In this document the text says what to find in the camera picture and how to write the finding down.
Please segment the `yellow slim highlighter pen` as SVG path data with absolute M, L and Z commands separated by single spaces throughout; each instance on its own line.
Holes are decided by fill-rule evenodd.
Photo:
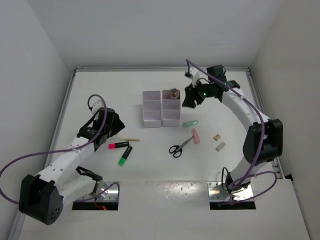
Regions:
M 128 142 L 140 142 L 141 140 L 139 138 L 128 138 L 128 137 L 121 137 L 121 141 L 128 141 Z

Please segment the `brown tape roll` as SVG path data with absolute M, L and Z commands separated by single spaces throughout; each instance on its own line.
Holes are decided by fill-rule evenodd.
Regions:
M 169 98 L 171 100 L 176 100 L 179 97 L 180 97 L 180 90 L 175 87 L 171 88 L 169 91 Z

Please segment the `black handled scissors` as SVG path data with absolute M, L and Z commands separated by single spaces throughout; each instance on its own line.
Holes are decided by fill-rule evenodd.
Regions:
M 183 142 L 181 145 L 172 145 L 170 148 L 169 148 L 169 153 L 172 154 L 172 156 L 174 158 L 179 158 L 182 153 L 183 153 L 183 147 L 185 145 L 187 145 L 194 137 L 191 136 L 190 138 L 188 138 L 185 142 Z

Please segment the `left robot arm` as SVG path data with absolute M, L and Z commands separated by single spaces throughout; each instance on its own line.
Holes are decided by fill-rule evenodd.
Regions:
M 53 224 L 65 206 L 84 195 L 99 195 L 103 178 L 81 167 L 108 138 L 125 128 L 112 108 L 101 107 L 80 128 L 70 147 L 54 162 L 21 182 L 18 210 L 45 225 Z

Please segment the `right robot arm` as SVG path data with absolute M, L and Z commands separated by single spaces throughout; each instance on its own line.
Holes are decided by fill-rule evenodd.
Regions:
M 263 174 L 260 171 L 268 162 L 283 152 L 283 123 L 271 119 L 248 100 L 235 80 L 227 80 L 222 65 L 202 70 L 187 62 L 185 76 L 191 80 L 186 86 L 184 108 L 194 109 L 206 98 L 218 99 L 228 107 L 246 130 L 243 158 L 237 166 L 222 177 L 222 187 L 229 193 L 247 187 L 251 179 Z

